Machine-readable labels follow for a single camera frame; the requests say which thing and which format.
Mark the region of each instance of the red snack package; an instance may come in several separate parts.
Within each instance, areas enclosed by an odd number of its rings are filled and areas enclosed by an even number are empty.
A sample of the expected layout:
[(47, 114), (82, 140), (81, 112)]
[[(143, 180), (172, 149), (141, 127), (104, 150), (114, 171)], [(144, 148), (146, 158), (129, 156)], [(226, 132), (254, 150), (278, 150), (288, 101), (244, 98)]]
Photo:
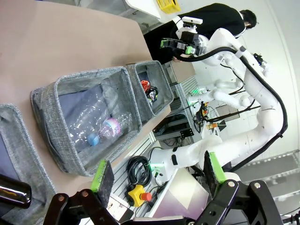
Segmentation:
[(142, 88), (147, 93), (147, 91), (149, 91), (149, 89), (150, 89), (150, 82), (149, 81), (141, 81), (141, 83), (142, 83)]

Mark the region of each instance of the person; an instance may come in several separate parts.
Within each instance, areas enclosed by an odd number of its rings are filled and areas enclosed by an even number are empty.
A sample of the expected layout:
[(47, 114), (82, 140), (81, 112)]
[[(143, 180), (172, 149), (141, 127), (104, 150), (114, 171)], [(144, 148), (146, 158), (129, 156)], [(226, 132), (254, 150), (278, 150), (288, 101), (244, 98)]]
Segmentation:
[[(227, 29), (232, 35), (238, 38), (245, 30), (256, 26), (256, 16), (250, 10), (239, 12), (234, 8), (220, 3), (214, 3), (178, 16), (180, 18), (188, 16), (202, 19), (203, 23), (197, 25), (197, 32), (208, 39), (219, 28)], [(178, 61), (173, 57), (173, 52), (170, 48), (160, 48), (162, 38), (178, 39), (175, 34), (176, 31), (176, 24), (172, 20), (144, 35), (153, 60), (158, 60), (161, 64), (165, 64), (171, 60)]]

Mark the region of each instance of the yellow crate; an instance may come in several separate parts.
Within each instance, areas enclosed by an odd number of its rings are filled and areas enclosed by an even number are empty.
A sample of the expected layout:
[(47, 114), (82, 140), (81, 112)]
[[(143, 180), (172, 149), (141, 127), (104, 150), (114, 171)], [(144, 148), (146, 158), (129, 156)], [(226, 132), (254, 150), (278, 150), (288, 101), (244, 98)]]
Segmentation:
[(177, 0), (157, 0), (157, 3), (160, 9), (167, 14), (181, 11)]

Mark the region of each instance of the tan tabletop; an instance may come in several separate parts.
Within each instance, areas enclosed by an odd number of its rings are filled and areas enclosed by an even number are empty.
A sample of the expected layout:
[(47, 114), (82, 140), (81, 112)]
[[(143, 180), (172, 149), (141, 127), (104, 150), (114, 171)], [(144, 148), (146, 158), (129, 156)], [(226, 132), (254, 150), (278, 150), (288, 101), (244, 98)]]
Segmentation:
[[(0, 1), (0, 104), (12, 103), (58, 192), (73, 195), (91, 178), (63, 173), (39, 133), (30, 92), (70, 73), (151, 60), (138, 24), (90, 9), (34, 0)], [(170, 112), (148, 122), (127, 153)], [(112, 165), (122, 160), (124, 152)]]

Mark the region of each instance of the black hair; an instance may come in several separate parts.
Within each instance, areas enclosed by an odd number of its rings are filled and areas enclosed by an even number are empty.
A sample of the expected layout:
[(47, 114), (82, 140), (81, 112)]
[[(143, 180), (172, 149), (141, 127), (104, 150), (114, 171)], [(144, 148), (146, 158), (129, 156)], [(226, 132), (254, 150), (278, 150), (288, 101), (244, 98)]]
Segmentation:
[(243, 15), (244, 22), (248, 22), (250, 24), (247, 26), (247, 29), (251, 29), (256, 26), (256, 15), (252, 11), (246, 9), (240, 11), (240, 13)]

